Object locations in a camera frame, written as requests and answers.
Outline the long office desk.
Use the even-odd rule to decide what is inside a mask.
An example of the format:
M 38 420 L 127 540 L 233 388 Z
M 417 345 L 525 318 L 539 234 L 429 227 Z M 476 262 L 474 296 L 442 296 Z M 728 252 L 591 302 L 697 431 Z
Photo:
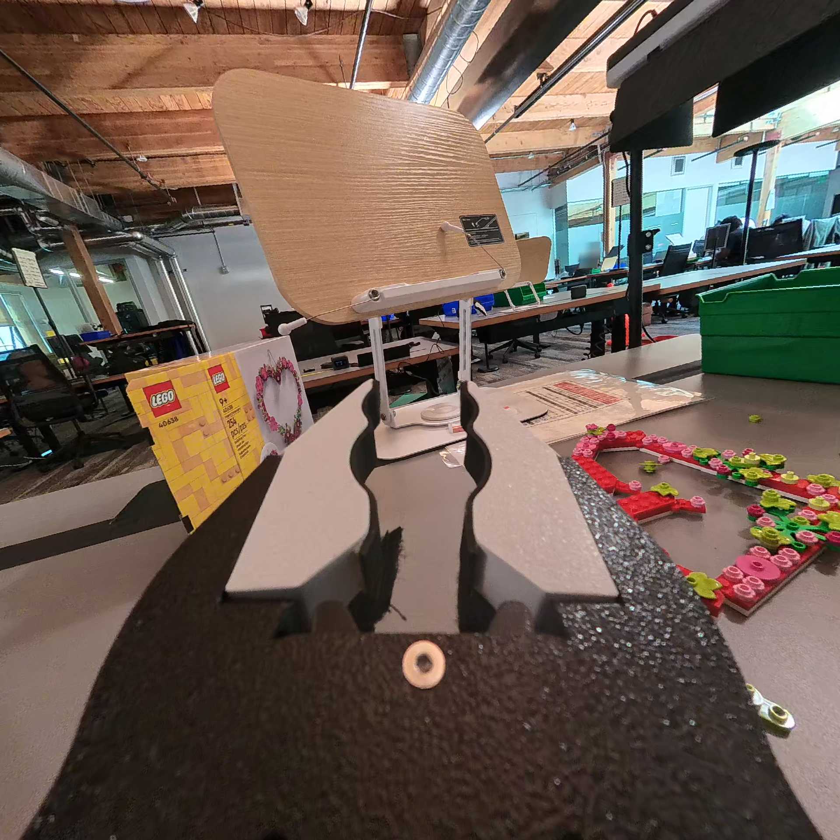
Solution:
M 658 291 L 661 285 L 656 280 L 643 283 L 643 294 Z M 547 296 L 546 300 L 539 304 L 531 304 L 520 307 L 493 308 L 490 314 L 477 314 L 471 317 L 471 325 L 474 329 L 496 326 L 505 322 L 514 322 L 524 319 L 540 318 L 541 316 L 554 315 L 557 312 L 570 312 L 571 310 L 590 310 L 605 308 L 608 311 L 605 318 L 610 317 L 609 312 L 615 309 L 616 301 L 625 301 L 627 298 L 628 286 L 611 287 L 606 289 L 593 290 L 585 297 L 572 299 L 569 292 L 562 292 L 557 295 Z M 443 330 L 457 330 L 459 326 L 458 316 L 433 316 L 419 319 L 420 326 Z

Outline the yellow lego box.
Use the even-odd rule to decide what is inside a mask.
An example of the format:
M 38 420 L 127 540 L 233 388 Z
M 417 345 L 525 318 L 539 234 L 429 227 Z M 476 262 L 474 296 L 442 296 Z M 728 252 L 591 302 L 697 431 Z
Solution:
M 312 425 L 290 337 L 130 372 L 127 396 L 189 532 Z

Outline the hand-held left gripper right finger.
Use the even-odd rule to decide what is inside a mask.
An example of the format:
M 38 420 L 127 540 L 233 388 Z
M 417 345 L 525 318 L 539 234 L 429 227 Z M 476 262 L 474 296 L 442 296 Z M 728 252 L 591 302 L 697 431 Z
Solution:
M 502 404 L 494 389 L 461 386 L 465 468 L 476 486 L 465 504 L 458 629 L 487 632 L 508 609 L 554 633 L 559 605 L 621 595 L 558 455 Z

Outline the black computer monitor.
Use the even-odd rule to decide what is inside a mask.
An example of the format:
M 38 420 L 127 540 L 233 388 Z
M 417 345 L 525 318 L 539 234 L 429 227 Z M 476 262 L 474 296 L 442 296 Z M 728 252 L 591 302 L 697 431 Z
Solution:
M 778 224 L 751 230 L 745 259 L 748 263 L 773 261 L 803 250 L 803 219 L 786 218 Z

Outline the silver ventilation duct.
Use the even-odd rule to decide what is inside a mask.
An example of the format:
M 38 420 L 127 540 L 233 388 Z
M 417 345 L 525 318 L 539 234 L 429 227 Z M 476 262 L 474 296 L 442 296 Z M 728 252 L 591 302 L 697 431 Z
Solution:
M 489 1 L 447 3 L 408 82 L 405 100 L 429 104 L 434 99 L 489 4 Z

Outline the white sign board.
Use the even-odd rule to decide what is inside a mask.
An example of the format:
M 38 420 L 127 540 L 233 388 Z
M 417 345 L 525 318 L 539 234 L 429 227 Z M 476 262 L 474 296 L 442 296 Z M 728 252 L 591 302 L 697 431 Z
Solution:
M 26 287 L 35 289 L 48 288 L 48 283 L 41 271 L 37 255 L 34 251 L 23 248 L 12 248 L 10 253 L 17 267 L 17 272 Z

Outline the black overhead frame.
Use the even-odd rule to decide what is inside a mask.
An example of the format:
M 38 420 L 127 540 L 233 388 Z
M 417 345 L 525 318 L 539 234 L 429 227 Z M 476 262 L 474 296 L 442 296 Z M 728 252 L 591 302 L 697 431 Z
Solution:
M 694 100 L 717 88 L 718 137 L 838 81 L 838 1 L 673 2 L 607 61 L 610 151 L 629 153 L 628 327 L 642 343 L 643 156 L 691 145 Z

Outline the green plastic bin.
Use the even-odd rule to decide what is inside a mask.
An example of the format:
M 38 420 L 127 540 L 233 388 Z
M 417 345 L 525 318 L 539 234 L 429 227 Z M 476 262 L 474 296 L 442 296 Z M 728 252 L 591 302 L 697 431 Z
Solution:
M 768 274 L 698 298 L 704 373 L 839 383 L 839 268 Z

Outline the small green bins on desk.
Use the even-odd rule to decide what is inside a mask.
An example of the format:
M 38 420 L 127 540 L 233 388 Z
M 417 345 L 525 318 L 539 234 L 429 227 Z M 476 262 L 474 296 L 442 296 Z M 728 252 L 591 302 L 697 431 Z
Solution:
M 493 296 L 493 308 L 525 308 L 539 306 L 543 303 L 548 291 L 545 281 L 527 283 L 496 292 Z

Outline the clear plastic instruction bag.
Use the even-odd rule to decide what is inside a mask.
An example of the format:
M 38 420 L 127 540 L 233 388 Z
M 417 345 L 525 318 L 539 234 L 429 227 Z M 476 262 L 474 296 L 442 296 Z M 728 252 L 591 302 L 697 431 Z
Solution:
M 519 384 L 493 387 L 499 396 L 511 400 L 524 396 L 527 403 L 539 403 L 544 413 L 524 424 L 545 444 L 553 445 L 580 438 L 594 424 L 622 427 L 682 407 L 705 401 L 700 392 L 672 385 L 657 385 L 593 370 L 547 374 Z

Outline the red lego heart wreath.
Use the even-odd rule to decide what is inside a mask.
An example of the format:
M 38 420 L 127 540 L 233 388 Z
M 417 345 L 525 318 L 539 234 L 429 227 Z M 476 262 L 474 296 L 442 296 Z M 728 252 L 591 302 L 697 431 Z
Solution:
M 614 424 L 585 429 L 575 443 L 573 461 L 635 522 L 677 513 L 707 513 L 703 497 L 682 497 L 665 480 L 643 487 L 624 481 L 599 463 L 608 452 L 636 451 L 660 466 L 684 466 L 722 482 L 756 490 L 748 505 L 752 544 L 715 577 L 677 565 L 689 587 L 713 617 L 727 606 L 750 616 L 827 553 L 839 552 L 839 482 L 831 474 L 804 477 L 787 469 L 781 454 L 703 448 Z

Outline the black office chair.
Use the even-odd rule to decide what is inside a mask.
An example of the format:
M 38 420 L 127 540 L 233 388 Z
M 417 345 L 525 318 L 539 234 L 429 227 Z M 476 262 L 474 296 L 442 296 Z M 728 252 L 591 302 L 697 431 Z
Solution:
M 53 459 L 66 457 L 83 467 L 85 447 L 96 438 L 81 423 L 99 409 L 88 382 L 76 387 L 37 345 L 1 352 L 2 394 L 13 420 L 37 430 Z

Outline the lime green lego leaf piece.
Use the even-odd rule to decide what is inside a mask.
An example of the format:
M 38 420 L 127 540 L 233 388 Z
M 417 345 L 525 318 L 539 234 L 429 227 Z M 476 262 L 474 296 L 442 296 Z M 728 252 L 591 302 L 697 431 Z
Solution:
M 752 684 L 748 683 L 745 687 L 753 708 L 758 712 L 764 724 L 778 732 L 790 732 L 795 729 L 795 719 L 787 709 L 766 698 Z

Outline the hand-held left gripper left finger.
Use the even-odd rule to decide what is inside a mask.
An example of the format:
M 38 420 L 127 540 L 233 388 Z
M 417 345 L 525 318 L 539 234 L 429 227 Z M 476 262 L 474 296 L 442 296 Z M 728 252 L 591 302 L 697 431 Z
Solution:
M 380 464 L 379 387 L 357 387 L 286 447 L 226 583 L 280 607 L 275 634 L 387 629 L 403 529 L 384 529 L 368 479 Z

